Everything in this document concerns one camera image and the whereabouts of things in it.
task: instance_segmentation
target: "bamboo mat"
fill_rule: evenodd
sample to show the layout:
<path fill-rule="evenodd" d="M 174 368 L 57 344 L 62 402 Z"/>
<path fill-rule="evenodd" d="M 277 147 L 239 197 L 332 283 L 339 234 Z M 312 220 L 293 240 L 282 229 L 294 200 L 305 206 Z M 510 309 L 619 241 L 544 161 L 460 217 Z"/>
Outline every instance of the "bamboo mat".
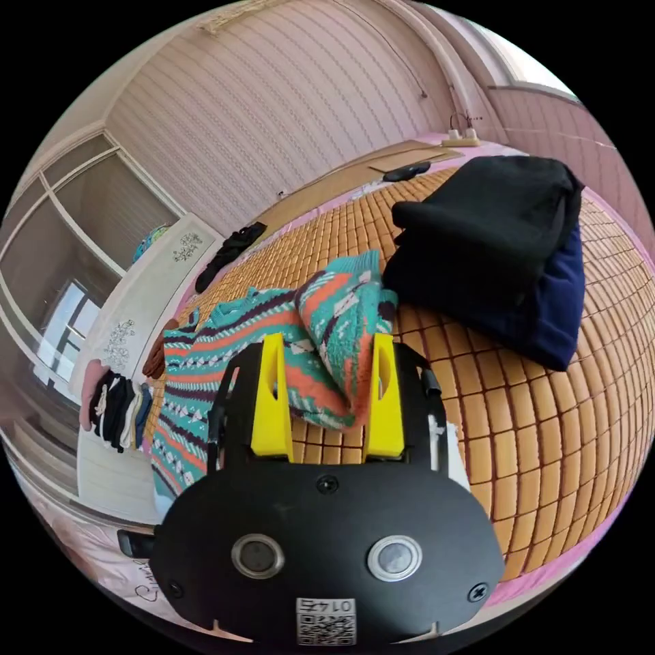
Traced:
<path fill-rule="evenodd" d="M 333 258 L 371 248 L 384 266 L 399 232 L 391 206 L 422 200 L 455 170 L 388 186 L 281 235 L 188 311 L 199 303 L 204 320 L 217 302 L 241 297 L 249 286 L 297 287 Z M 587 289 L 577 353 L 566 373 L 410 306 L 401 307 L 394 331 L 432 362 L 448 419 L 458 425 L 472 493 L 505 554 L 504 580 L 588 536 L 634 485 L 655 429 L 654 276 L 623 229 L 587 199 L 580 221 Z M 342 434 L 294 421 L 293 446 L 306 463 L 362 460 L 361 431 Z"/>

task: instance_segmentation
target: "striped sweater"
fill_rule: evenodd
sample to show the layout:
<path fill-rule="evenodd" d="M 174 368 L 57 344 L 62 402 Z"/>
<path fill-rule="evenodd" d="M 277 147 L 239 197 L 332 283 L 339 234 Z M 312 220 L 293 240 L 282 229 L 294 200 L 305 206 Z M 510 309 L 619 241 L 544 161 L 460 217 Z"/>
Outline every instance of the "striped sweater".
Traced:
<path fill-rule="evenodd" d="M 166 387 L 151 452 L 156 492 L 173 499 L 207 471 L 207 415 L 229 360 L 282 333 L 289 408 L 318 426 L 361 425 L 368 410 L 375 332 L 389 333 L 397 306 L 382 289 L 378 252 L 343 257 L 299 289 L 251 288 L 199 325 L 164 332 Z"/>

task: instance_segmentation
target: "pink pillow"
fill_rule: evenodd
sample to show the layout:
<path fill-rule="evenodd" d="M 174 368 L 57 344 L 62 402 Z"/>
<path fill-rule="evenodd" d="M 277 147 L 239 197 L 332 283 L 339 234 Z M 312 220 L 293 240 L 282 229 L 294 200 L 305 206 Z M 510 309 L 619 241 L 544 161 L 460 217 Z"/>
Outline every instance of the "pink pillow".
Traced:
<path fill-rule="evenodd" d="M 80 425 L 87 432 L 91 430 L 91 417 L 89 407 L 93 394 L 96 393 L 98 382 L 102 376 L 109 370 L 108 366 L 103 366 L 100 360 L 91 360 L 87 364 L 87 370 L 84 372 L 84 382 L 82 382 L 82 405 L 80 406 Z"/>

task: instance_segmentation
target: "pink bedsheet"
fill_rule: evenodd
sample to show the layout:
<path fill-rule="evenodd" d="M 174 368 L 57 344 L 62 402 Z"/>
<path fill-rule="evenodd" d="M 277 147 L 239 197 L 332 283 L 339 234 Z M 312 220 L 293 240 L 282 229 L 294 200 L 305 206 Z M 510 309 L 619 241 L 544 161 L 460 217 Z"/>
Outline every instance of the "pink bedsheet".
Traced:
<path fill-rule="evenodd" d="M 446 138 L 445 134 L 433 133 L 433 134 L 426 134 L 424 136 L 421 136 L 416 140 L 423 141 L 431 145 L 438 145 L 444 138 Z M 498 143 L 485 143 L 485 142 L 483 142 L 482 145 L 478 148 L 461 148 L 458 149 L 458 151 L 463 155 L 463 157 L 457 160 L 446 160 L 444 162 L 435 162 L 432 164 L 430 169 L 425 173 L 425 175 L 428 175 L 429 173 L 435 173 L 437 171 L 450 168 L 452 166 L 456 166 L 456 165 L 461 166 L 462 164 L 466 163 L 470 159 L 483 155 L 489 156 L 489 155 L 525 154 L 513 148 L 500 145 Z M 286 234 L 290 230 L 294 230 L 295 228 L 304 225 L 305 223 L 312 220 L 313 218 L 317 218 L 321 214 L 324 214 L 325 212 L 328 212 L 331 209 L 334 209 L 335 207 L 339 207 L 347 203 L 352 199 L 353 195 L 357 194 L 357 192 L 358 192 L 357 189 L 348 191 L 348 193 L 344 193 L 337 198 L 334 198 L 326 203 L 323 203 L 322 205 L 315 207 L 314 209 L 307 212 L 306 214 L 303 214 L 302 216 L 299 216 L 298 218 L 292 220 L 289 224 L 285 225 L 280 230 L 277 230 L 275 234 L 270 235 L 267 239 L 262 241 L 255 248 L 251 248 L 250 250 L 245 252 L 242 256 L 238 257 L 234 262 L 232 262 L 232 264 L 228 264 L 227 266 L 225 266 L 222 270 L 219 271 L 214 281 L 220 280 L 235 266 L 243 263 L 249 257 L 251 257 L 255 252 L 257 252 L 262 248 L 265 248 L 266 246 L 271 244 L 275 239 L 278 239 L 283 234 Z M 616 213 L 616 211 L 612 209 L 612 207 L 610 207 L 608 203 L 605 202 L 602 198 L 600 198 L 600 196 L 598 196 L 598 194 L 596 194 L 595 192 L 591 191 L 590 189 L 585 189 L 584 195 L 589 199 L 593 200 L 593 202 L 597 203 L 599 206 L 601 206 L 601 208 L 603 208 L 608 213 L 608 215 L 610 215 L 614 220 L 616 220 L 616 222 L 619 225 L 621 225 L 621 227 L 626 231 L 628 236 L 630 236 L 631 240 L 633 241 L 633 243 L 641 253 L 642 257 L 644 258 L 644 261 L 652 268 L 653 272 L 655 272 L 655 264 L 653 263 L 653 260 L 651 259 L 650 255 L 648 254 L 644 246 L 639 241 L 639 238 L 635 235 L 634 231 L 628 226 L 626 221 L 621 216 L 619 216 Z M 191 285 L 189 289 L 187 289 L 187 291 L 185 292 L 184 296 L 182 297 L 182 300 L 179 303 L 179 306 L 177 307 L 177 311 L 175 312 L 176 316 L 179 316 L 180 312 L 184 309 L 189 299 L 193 295 L 194 295 L 194 285 Z M 558 574 L 563 573 L 563 571 L 573 566 L 575 562 L 578 562 L 582 560 L 584 557 L 586 557 L 587 554 L 594 548 L 594 546 L 596 546 L 596 544 L 603 538 L 603 536 L 605 536 L 607 530 L 610 528 L 614 520 L 616 520 L 616 517 L 618 516 L 619 512 L 623 508 L 623 505 L 625 504 L 628 496 L 629 494 L 627 494 L 626 498 L 624 498 L 619 503 L 619 505 L 614 510 L 614 512 L 612 512 L 612 514 L 608 516 L 587 538 L 580 541 L 580 543 L 578 543 L 576 546 L 566 551 L 563 555 L 560 555 L 557 559 L 554 559 L 552 562 L 549 562 L 548 564 L 545 564 L 544 566 L 541 566 L 535 569 L 534 571 L 531 571 L 530 573 L 521 575 L 520 577 L 514 580 L 510 580 L 508 582 L 501 582 L 496 587 L 494 592 L 491 594 L 491 597 L 486 602 L 486 606 L 497 605 L 498 603 L 506 602 L 508 600 L 526 594 L 531 590 L 533 590 L 534 588 L 547 582 L 549 579 L 557 576 Z"/>

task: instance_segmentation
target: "white label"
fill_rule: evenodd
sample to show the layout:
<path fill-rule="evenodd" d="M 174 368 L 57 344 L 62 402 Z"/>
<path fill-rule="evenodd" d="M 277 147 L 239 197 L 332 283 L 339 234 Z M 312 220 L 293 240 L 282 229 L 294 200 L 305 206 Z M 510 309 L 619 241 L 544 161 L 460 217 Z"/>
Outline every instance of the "white label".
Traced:
<path fill-rule="evenodd" d="M 296 598 L 300 646 L 352 646 L 357 643 L 354 598 Z"/>

